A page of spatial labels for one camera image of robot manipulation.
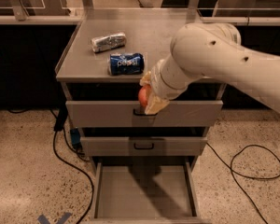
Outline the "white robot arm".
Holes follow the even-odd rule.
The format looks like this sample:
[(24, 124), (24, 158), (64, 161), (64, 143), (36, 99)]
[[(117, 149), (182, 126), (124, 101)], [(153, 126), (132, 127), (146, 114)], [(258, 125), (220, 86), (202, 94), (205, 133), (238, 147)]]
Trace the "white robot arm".
[(147, 89), (141, 100), (154, 115), (204, 77), (227, 83), (280, 114), (280, 56), (241, 45), (228, 23), (189, 23), (173, 36), (169, 55), (140, 80)]

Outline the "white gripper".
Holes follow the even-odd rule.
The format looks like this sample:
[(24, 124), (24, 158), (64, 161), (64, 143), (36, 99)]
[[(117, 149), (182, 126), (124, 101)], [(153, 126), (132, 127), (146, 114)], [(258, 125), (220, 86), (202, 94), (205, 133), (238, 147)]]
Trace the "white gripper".
[(193, 76), (185, 73), (173, 58), (166, 58), (159, 60), (151, 72), (147, 71), (139, 84), (149, 85), (150, 81), (152, 89), (146, 87), (145, 114), (155, 115), (168, 106), (168, 100), (174, 100), (188, 88)]

